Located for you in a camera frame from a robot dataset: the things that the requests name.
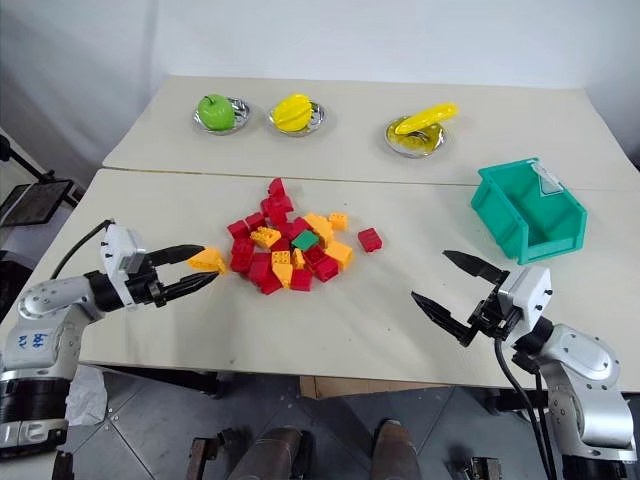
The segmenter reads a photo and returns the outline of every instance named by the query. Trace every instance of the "person's leg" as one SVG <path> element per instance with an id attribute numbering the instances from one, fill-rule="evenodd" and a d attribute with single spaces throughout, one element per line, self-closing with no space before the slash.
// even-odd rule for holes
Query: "person's leg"
<path id="1" fill-rule="evenodd" d="M 228 480 L 289 478 L 301 438 L 295 428 L 269 430 L 244 454 Z"/>
<path id="2" fill-rule="evenodd" d="M 416 449 L 409 432 L 397 420 L 386 420 L 378 430 L 371 464 L 371 480 L 420 480 Z"/>

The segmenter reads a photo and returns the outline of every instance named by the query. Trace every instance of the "robotic arm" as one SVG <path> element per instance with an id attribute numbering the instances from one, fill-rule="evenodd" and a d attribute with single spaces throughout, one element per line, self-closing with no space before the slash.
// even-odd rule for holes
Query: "robotic arm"
<path id="1" fill-rule="evenodd" d="M 47 280 L 24 293 L 0 371 L 0 458 L 65 443 L 65 399 L 85 327 L 106 312 L 140 303 L 162 307 L 212 282 L 216 272 L 196 273 L 168 286 L 158 279 L 156 266 L 184 261 L 201 250 L 181 245 L 146 253 L 135 232 L 111 224 L 101 243 L 106 274 Z"/>
<path id="2" fill-rule="evenodd" d="M 412 292 L 420 308 L 463 346 L 482 332 L 496 339 L 496 349 L 503 341 L 512 347 L 519 367 L 540 371 L 567 480 L 625 478 L 623 464 L 637 457 L 631 412 L 616 385 L 620 362 L 600 338 L 553 325 L 542 316 L 553 294 L 549 269 L 527 266 L 508 272 L 461 252 L 444 254 L 495 287 L 473 311 L 468 327 L 438 303 Z"/>

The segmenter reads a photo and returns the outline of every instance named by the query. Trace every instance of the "black cable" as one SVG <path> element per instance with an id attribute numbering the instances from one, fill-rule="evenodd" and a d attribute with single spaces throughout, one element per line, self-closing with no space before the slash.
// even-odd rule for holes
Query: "black cable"
<path id="1" fill-rule="evenodd" d="M 502 340 L 496 338 L 493 343 L 493 347 L 496 353 L 496 359 L 498 360 L 498 365 L 500 365 L 500 368 L 502 369 L 502 373 L 504 373 L 504 376 L 507 377 L 507 380 L 509 380 L 509 383 L 511 383 L 513 389 L 518 393 L 518 395 L 520 395 L 520 397 L 522 398 L 522 402 L 527 409 L 527 413 L 529 414 L 529 418 L 531 419 L 531 428 L 533 429 L 533 435 L 536 437 L 536 443 L 538 444 L 538 453 L 540 454 L 540 460 L 542 460 L 542 466 L 544 467 L 544 471 L 547 474 L 547 478 L 549 480 L 556 480 L 555 475 L 551 476 L 551 471 L 549 470 L 549 462 L 544 450 L 542 434 L 540 433 L 540 428 L 538 426 L 538 422 L 536 421 L 536 414 L 533 411 L 533 406 L 529 401 L 529 397 L 524 392 L 516 378 L 511 373 L 511 370 L 509 370 L 509 367 L 507 366 L 507 362 L 505 361 L 504 355 L 502 354 Z"/>
<path id="2" fill-rule="evenodd" d="M 51 280 L 53 280 L 55 278 L 58 278 L 58 275 L 60 274 L 60 270 L 62 270 L 64 268 L 64 266 L 67 264 L 69 259 L 78 251 L 78 249 L 82 245 L 87 243 L 87 241 L 91 237 L 93 237 L 96 233 L 98 233 L 100 230 L 102 230 L 103 228 L 107 228 L 112 223 L 115 223 L 115 222 L 113 220 L 105 220 L 104 222 L 101 222 L 99 225 L 96 225 L 93 228 L 93 230 L 91 230 L 84 237 L 82 237 L 78 243 L 76 243 L 73 247 L 71 247 L 71 250 L 69 250 L 67 252 L 67 254 L 64 257 L 62 257 L 62 260 L 60 260 L 60 263 L 58 263 L 58 266 L 56 267 L 56 269 L 51 274 Z"/>
<path id="3" fill-rule="evenodd" d="M 549 462 L 549 469 L 553 474 L 554 480 L 556 475 L 556 462 L 553 459 L 553 450 L 551 450 L 551 440 L 549 438 L 549 429 L 547 428 L 547 421 L 544 416 L 544 396 L 542 392 L 542 375 L 540 372 L 534 374 L 536 376 L 536 402 L 538 402 L 538 417 L 540 417 L 540 427 L 542 427 L 542 438 L 544 440 L 544 448 L 547 450 L 547 461 Z"/>

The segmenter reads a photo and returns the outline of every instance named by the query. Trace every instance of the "pile of blocks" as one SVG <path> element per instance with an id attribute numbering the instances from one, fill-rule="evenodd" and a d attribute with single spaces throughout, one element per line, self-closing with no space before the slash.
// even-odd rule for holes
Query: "pile of blocks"
<path id="1" fill-rule="evenodd" d="M 282 179 L 274 179 L 267 194 L 259 212 L 227 227 L 233 237 L 231 270 L 269 295 L 280 288 L 311 291 L 314 275 L 327 282 L 349 267 L 353 249 L 334 238 L 335 231 L 347 230 L 349 219 L 345 213 L 335 212 L 328 218 L 308 213 L 289 221 L 288 215 L 294 209 Z M 358 239 L 365 252 L 382 248 L 373 228 L 360 232 Z M 191 260 L 203 255 L 209 255 L 209 265 L 218 271 L 226 269 L 215 249 L 207 249 Z"/>

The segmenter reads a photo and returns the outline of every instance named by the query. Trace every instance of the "green apple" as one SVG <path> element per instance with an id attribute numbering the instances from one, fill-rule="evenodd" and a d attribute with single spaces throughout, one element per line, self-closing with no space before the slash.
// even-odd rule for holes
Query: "green apple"
<path id="1" fill-rule="evenodd" d="M 233 128 L 233 107 L 222 95 L 207 95 L 198 103 L 200 121 L 210 130 Z"/>

